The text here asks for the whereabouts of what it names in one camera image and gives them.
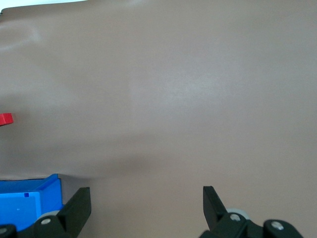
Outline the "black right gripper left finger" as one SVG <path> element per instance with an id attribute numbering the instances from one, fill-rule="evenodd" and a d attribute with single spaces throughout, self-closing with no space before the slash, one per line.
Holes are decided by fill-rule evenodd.
<path id="1" fill-rule="evenodd" d="M 56 215 L 40 218 L 24 230 L 13 224 L 0 226 L 2 238 L 76 238 L 91 214 L 89 187 L 81 187 Z"/>

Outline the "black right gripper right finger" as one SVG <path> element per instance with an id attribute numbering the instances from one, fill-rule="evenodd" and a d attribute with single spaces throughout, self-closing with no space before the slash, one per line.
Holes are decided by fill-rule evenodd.
<path id="1" fill-rule="evenodd" d="M 301 238 L 290 223 L 270 219 L 259 226 L 241 213 L 228 212 L 213 186 L 203 187 L 203 211 L 208 225 L 202 238 Z"/>

